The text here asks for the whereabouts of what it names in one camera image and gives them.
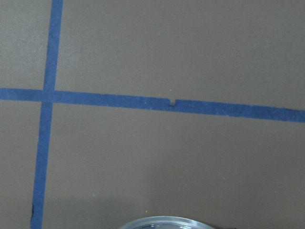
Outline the clear tennis ball can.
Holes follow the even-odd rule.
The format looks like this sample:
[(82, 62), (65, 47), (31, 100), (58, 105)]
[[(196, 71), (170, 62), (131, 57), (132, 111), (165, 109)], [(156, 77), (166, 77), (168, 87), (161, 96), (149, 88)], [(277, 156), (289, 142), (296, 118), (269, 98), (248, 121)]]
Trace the clear tennis ball can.
[(153, 216), (128, 222), (120, 229), (214, 229), (214, 227), (182, 217)]

